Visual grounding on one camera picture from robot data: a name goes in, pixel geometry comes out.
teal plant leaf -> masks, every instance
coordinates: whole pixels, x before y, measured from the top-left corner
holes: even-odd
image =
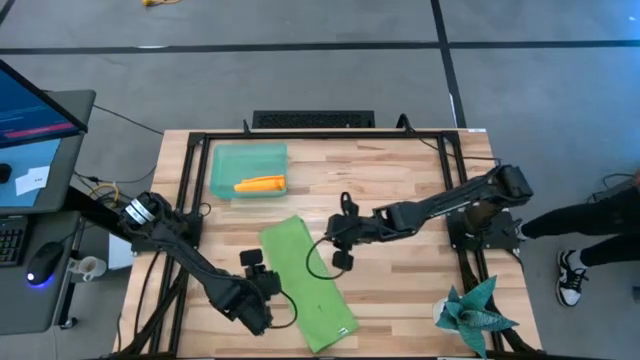
[[[460,323],[487,331],[500,331],[518,325],[498,313],[486,310],[464,310],[460,314]]]
[[[451,315],[456,321],[460,321],[460,315],[462,315],[462,305],[454,302],[445,302],[444,308],[447,310],[449,315]]]
[[[440,314],[440,319],[438,319],[436,326],[441,329],[458,330],[456,319],[447,311],[443,311],[442,314]]]
[[[456,288],[451,285],[451,290],[449,290],[449,296],[447,298],[449,302],[460,302],[460,296],[458,296],[458,292]]]
[[[467,344],[471,350],[480,354],[484,359],[487,358],[487,348],[484,343],[484,336],[482,336],[480,329],[472,328],[467,325],[460,325],[458,327],[458,331],[460,331],[462,340],[464,340],[465,344]]]
[[[465,294],[460,299],[460,304],[462,304],[465,309],[484,310],[484,306],[487,304],[487,301],[489,301],[495,288],[496,276],[492,276]]]

computer mouse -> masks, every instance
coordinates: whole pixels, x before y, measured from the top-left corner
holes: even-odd
[[[59,242],[48,242],[29,260],[27,266],[27,281],[31,285],[40,285],[53,274],[62,257],[64,246]]]

monitor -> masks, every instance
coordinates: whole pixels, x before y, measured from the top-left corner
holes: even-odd
[[[0,148],[87,131],[62,106],[0,60]]]

green towel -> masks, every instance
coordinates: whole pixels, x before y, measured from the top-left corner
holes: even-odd
[[[358,322],[332,280],[316,279],[305,260],[313,240],[297,216],[260,233],[271,268],[280,274],[282,289],[298,306],[298,327],[314,353],[358,329]],[[317,250],[309,259],[311,270],[329,276]]]

gray floor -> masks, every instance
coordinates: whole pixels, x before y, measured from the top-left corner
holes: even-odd
[[[640,38],[635,1],[446,0],[442,8],[453,41]],[[0,27],[4,48],[435,39],[429,2],[417,0],[184,0],[152,9],[131,0],[17,0]],[[43,88],[95,89],[98,104],[157,129],[238,128],[256,109],[371,109],[381,127],[406,112],[414,126],[453,126],[437,50],[3,59]],[[603,175],[640,167],[640,49],[455,50],[453,60],[469,127],[487,128],[496,155],[521,165],[536,191],[517,215],[582,202],[601,190]],[[137,178],[155,163],[160,140],[96,110],[77,170]],[[554,296],[556,251],[597,240],[524,245],[540,336],[553,354],[635,359],[640,311],[630,291],[640,264],[591,270],[577,308]],[[54,340],[60,359],[109,352],[126,275],[78,288],[77,328],[1,337],[0,358],[52,359]]]

